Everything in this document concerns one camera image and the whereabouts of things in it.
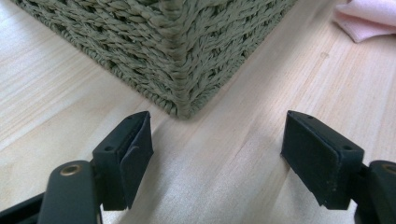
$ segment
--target wooden table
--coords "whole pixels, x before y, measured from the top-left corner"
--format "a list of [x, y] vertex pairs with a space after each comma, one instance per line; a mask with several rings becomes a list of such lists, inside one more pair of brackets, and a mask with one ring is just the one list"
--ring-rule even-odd
[[0, 2], [0, 210], [90, 160], [126, 116], [151, 113], [154, 156], [129, 211], [105, 223], [353, 223], [319, 207], [279, 156], [286, 112], [396, 161], [396, 38], [354, 44], [334, 4], [300, 0], [193, 119], [170, 118], [9, 1]]

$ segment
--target woven rope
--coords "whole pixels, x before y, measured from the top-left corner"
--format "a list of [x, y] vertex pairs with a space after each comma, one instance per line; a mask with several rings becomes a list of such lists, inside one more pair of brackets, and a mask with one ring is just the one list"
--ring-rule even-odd
[[12, 0], [167, 113], [201, 109], [296, 0]]

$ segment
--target braided wicker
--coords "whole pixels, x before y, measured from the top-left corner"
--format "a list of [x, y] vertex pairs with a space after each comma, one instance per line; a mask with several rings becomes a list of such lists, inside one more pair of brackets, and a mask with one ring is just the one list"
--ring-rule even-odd
[[167, 113], [201, 109], [296, 0], [12, 0]]

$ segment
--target pink fabric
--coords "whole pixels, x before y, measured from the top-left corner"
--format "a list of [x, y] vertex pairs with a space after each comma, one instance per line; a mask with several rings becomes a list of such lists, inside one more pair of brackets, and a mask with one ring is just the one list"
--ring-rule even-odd
[[356, 43], [396, 34], [396, 0], [349, 0], [335, 7], [334, 21]]

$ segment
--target wood grain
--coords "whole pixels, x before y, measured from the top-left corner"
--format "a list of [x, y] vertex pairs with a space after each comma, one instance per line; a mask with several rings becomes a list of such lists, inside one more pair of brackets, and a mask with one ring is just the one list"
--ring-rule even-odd
[[300, 0], [193, 119], [170, 118], [50, 29], [0, 2], [0, 210], [90, 160], [126, 116], [149, 110], [154, 156], [129, 211], [105, 223], [353, 223], [319, 207], [280, 158], [286, 112], [321, 119], [396, 161], [396, 38], [354, 44], [337, 2]]

